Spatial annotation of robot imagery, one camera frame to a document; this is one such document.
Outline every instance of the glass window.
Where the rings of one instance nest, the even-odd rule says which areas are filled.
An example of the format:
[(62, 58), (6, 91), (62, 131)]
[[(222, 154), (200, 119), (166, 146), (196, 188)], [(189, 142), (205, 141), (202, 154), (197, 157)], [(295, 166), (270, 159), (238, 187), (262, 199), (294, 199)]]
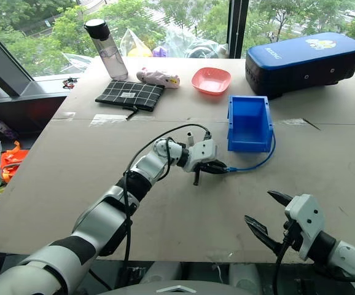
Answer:
[(86, 68), (85, 57), (97, 55), (83, 27), (92, 18), (107, 21), (118, 46), (129, 28), (148, 48), (128, 48), (128, 56), (166, 51), (172, 57), (223, 57), (226, 47), (218, 43), (227, 40), (228, 4), (229, 0), (0, 0), (0, 41), (34, 77), (81, 73)]
[(355, 39), (355, 0), (252, 0), (242, 56), (254, 45), (329, 31)]

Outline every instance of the logo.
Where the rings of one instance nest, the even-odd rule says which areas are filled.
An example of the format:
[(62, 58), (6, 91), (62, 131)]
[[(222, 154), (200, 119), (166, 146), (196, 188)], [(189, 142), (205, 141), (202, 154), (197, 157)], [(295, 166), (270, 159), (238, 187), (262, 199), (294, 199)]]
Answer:
[(281, 57), (273, 51), (270, 47), (266, 47), (265, 50), (270, 53), (271, 56), (273, 56), (275, 59), (280, 60)]
[(306, 42), (309, 43), (310, 47), (314, 48), (315, 50), (333, 48), (337, 44), (336, 41), (318, 39), (307, 39)]

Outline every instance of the table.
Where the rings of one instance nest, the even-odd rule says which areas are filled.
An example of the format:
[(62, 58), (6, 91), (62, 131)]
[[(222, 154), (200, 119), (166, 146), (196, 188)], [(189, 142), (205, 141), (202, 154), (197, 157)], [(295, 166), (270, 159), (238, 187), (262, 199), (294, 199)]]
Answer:
[[(97, 114), (129, 112), (94, 102), (109, 81), (99, 60), (86, 72), (34, 144), (0, 198), (0, 251), (30, 254), (71, 232), (80, 213), (121, 177), (131, 156), (149, 138), (184, 122), (206, 125), (219, 159), (246, 167), (263, 155), (227, 152), (227, 95), (252, 95), (243, 60), (130, 58), (135, 69), (150, 63), (168, 66), (181, 88), (166, 90), (153, 113), (128, 122), (93, 120)], [(226, 69), (233, 80), (220, 103), (202, 99), (190, 85), (203, 66)], [(270, 101), (277, 147), (269, 163), (249, 173), (201, 174), (173, 167), (133, 216), (132, 260), (274, 262), (274, 254), (245, 225), (248, 214), (282, 239), (284, 208), (266, 191), (315, 195), (324, 211), (326, 231), (355, 245), (355, 76), (338, 85), (291, 92)], [(308, 125), (287, 119), (304, 117)], [(196, 140), (203, 132), (190, 128)], [(183, 141), (187, 130), (173, 133)], [(122, 259), (124, 243), (106, 259)], [(288, 251), (285, 262), (301, 262)]]

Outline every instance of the blue cable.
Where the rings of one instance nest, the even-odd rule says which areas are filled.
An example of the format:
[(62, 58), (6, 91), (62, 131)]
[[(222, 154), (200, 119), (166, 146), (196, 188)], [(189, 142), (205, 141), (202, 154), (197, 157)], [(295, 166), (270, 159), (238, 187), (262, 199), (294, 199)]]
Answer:
[(228, 167), (227, 171), (228, 172), (237, 172), (237, 171), (250, 171), (250, 170), (257, 169), (258, 167), (260, 167), (263, 164), (265, 164), (272, 157), (275, 149), (276, 149), (276, 136), (275, 136), (275, 133), (273, 132), (273, 147), (272, 147), (269, 155), (266, 157), (265, 160), (263, 160), (262, 162), (258, 163), (257, 165), (254, 165), (252, 167), (247, 167), (247, 168)]

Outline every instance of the clear water bottle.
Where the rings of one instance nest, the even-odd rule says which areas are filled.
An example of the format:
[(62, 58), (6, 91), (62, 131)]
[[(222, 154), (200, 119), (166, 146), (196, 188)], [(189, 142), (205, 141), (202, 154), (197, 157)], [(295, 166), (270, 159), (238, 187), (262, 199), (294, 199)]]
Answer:
[(89, 20), (85, 24), (85, 29), (92, 38), (110, 77), (115, 80), (127, 79), (128, 71), (106, 22), (100, 19)]

